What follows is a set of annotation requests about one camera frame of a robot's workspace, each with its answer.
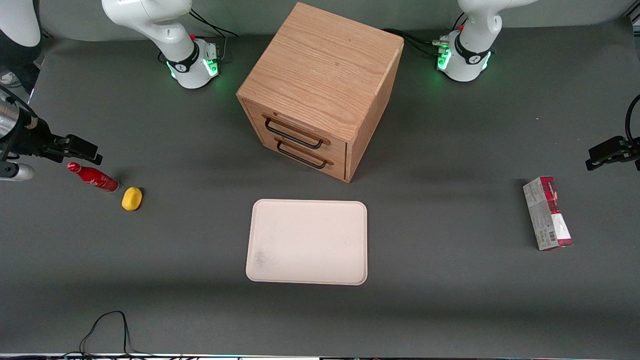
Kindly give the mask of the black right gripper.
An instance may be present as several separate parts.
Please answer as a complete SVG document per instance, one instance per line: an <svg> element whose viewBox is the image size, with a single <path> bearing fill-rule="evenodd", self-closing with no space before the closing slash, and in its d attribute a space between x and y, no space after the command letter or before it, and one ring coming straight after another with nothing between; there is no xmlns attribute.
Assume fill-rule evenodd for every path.
<svg viewBox="0 0 640 360"><path fill-rule="evenodd" d="M96 166L103 161L98 146L73 134L56 136L42 119L32 129L19 122L4 135L4 159L16 160L20 156L46 158L57 164L61 164L65 158L87 161Z"/></svg>

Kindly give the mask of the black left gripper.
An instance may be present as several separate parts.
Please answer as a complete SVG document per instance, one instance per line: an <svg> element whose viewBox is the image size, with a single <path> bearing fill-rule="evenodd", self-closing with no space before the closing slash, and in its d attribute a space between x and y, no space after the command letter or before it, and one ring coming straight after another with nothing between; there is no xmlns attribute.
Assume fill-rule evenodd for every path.
<svg viewBox="0 0 640 360"><path fill-rule="evenodd" d="M594 171L602 166L615 163L633 162L640 171L640 147L638 138L625 139L614 136L590 148L589 158L585 160L588 171Z"/></svg>

